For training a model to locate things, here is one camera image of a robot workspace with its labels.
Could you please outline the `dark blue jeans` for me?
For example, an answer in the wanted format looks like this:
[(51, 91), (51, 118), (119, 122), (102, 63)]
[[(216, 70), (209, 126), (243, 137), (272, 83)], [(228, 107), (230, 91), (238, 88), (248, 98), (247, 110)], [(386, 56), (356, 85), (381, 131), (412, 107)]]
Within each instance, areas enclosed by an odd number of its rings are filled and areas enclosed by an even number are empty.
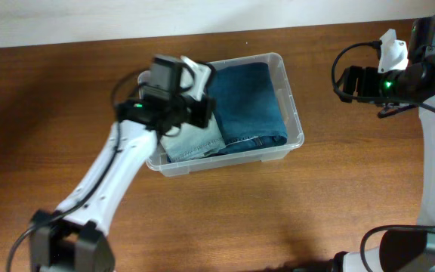
[(288, 140), (285, 123), (266, 63), (248, 63), (218, 70), (208, 87), (216, 100), (216, 118), (228, 155), (269, 147)]

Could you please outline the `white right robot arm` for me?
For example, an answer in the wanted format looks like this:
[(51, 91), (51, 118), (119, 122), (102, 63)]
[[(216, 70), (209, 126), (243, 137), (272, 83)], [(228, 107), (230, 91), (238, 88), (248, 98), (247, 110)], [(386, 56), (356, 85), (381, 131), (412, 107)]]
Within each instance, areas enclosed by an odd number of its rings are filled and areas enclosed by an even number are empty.
[(424, 137), (424, 185), (414, 225), (375, 228), (378, 246), (340, 252), (330, 271), (435, 271), (435, 15), (417, 19), (408, 42), (393, 30), (369, 43), (377, 51), (377, 67), (349, 66), (332, 76), (334, 93), (345, 103), (357, 101), (380, 107), (379, 118), (418, 110)]

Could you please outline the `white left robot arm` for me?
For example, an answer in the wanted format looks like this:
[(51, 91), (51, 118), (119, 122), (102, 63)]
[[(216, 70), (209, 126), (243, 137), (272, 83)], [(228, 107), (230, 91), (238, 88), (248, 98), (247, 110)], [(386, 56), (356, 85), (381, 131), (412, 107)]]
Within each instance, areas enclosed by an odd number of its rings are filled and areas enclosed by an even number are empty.
[(114, 214), (161, 137), (184, 123), (208, 125), (215, 102), (205, 91), (213, 73), (209, 63), (156, 55), (149, 79), (133, 85), (123, 101), (118, 91), (138, 74), (119, 80), (110, 97), (115, 121), (100, 154), (55, 211), (38, 210), (22, 235), (32, 271), (115, 270), (107, 239)]

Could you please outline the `light blue jeans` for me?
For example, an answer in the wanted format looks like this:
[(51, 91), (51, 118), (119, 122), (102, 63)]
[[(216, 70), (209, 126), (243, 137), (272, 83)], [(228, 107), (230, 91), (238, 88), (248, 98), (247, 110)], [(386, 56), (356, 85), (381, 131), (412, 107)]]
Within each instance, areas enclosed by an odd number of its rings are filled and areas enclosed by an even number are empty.
[(168, 136), (162, 136), (160, 144), (170, 162), (200, 159), (215, 154), (226, 146), (214, 115), (211, 115), (206, 128), (187, 123), (180, 128), (173, 127)]

